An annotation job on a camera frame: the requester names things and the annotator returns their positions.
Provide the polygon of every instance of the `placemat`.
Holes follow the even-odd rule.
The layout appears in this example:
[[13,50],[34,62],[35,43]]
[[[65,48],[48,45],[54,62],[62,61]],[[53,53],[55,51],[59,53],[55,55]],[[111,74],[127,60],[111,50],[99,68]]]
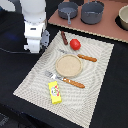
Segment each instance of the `placemat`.
[[[74,51],[69,44],[64,45],[59,31],[47,50],[15,90],[14,95],[84,128],[88,128],[114,45],[67,32],[65,32],[65,35],[68,42],[72,39],[78,39],[81,42],[81,48]],[[62,103],[53,105],[48,83],[55,80],[45,76],[44,72],[49,70],[59,75],[55,70],[55,62],[64,54],[59,52],[58,48],[97,58],[97,62],[81,59],[83,63],[82,72],[78,76],[71,78],[84,84],[84,89],[56,80]]]

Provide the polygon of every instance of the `yellow box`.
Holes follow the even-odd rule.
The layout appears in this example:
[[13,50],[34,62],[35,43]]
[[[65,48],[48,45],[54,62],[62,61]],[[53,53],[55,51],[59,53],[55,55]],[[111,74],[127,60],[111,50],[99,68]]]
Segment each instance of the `yellow box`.
[[48,83],[53,104],[61,103],[61,96],[58,88],[57,81]]

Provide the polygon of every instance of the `orange knife handle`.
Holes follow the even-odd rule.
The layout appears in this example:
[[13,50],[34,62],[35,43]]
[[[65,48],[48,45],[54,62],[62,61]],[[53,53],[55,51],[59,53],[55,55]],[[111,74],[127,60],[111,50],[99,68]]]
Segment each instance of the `orange knife handle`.
[[82,58],[82,59],[85,59],[85,60],[89,60],[89,61],[93,61],[93,62],[96,62],[96,61],[97,61],[96,58],[84,56],[84,55],[81,55],[81,54],[78,54],[77,56],[78,56],[79,58]]
[[66,83],[68,83],[68,84],[71,84],[71,85],[74,85],[76,87],[79,87],[79,88],[85,88],[85,86],[83,84],[78,83],[78,82],[75,82],[73,80],[69,80],[67,78],[64,78],[63,81],[66,82]]

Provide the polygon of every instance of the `table knife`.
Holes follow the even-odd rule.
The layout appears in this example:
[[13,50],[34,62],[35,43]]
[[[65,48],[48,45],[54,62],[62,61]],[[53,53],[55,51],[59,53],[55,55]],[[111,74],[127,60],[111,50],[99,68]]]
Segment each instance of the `table knife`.
[[88,57],[88,56],[85,56],[85,55],[81,55],[81,54],[77,54],[77,53],[70,53],[68,51],[64,51],[62,49],[58,49],[60,52],[63,52],[65,54],[75,54],[77,55],[79,58],[82,58],[82,59],[85,59],[85,60],[89,60],[89,61],[93,61],[93,62],[96,62],[97,59],[96,58],[92,58],[92,57]]
[[85,88],[85,86],[83,84],[81,84],[81,83],[75,82],[73,80],[69,80],[69,79],[67,79],[65,77],[57,76],[56,74],[53,74],[53,73],[51,73],[51,72],[49,72],[47,70],[45,71],[45,75],[50,77],[50,78],[52,78],[52,79],[62,80],[64,82],[68,83],[68,84],[74,85],[74,86],[79,87],[79,88]]

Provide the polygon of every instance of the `black table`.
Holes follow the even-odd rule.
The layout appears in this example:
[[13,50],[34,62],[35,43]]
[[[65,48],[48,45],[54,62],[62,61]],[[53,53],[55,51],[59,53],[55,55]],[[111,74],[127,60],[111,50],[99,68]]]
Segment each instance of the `black table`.
[[[54,2],[53,0],[46,0],[47,19],[56,11],[60,2],[62,0],[55,0]],[[6,12],[0,16],[0,48],[13,52],[26,52],[24,50],[24,44],[26,44],[24,29],[22,14]],[[50,42],[60,30],[114,44],[90,128],[128,128],[128,44],[50,24],[48,24],[47,30],[50,33]],[[0,50],[0,113],[7,115],[8,107],[18,114],[25,113],[33,119],[35,118],[55,128],[81,128],[13,95],[13,92],[40,56],[11,54]]]

